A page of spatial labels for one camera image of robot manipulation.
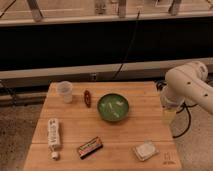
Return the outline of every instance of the black wall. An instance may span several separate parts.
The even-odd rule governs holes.
[[[0,28],[0,70],[120,63],[135,21]],[[127,62],[213,57],[213,17],[140,21]]]

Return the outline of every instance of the terrazzo floor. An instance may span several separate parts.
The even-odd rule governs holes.
[[[21,171],[42,105],[0,108],[0,170]],[[175,139],[182,171],[213,170],[213,116],[199,106],[190,109],[192,125],[183,137]],[[187,113],[171,124],[174,135],[187,125]]]

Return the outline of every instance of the small package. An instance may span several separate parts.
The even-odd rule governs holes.
[[[99,137],[92,139],[91,141],[85,143],[84,145],[78,147],[77,151],[81,159],[86,158],[88,155],[102,148],[103,144]]]
[[[145,161],[159,153],[152,141],[147,141],[133,148],[133,150],[140,161]]]

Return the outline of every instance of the green bowl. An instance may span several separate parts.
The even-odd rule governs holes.
[[[97,108],[102,119],[118,122],[127,117],[129,103],[119,94],[106,94],[98,101]]]

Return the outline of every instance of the small red object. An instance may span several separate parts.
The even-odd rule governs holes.
[[[91,107],[91,94],[88,90],[84,92],[84,102],[88,108]]]

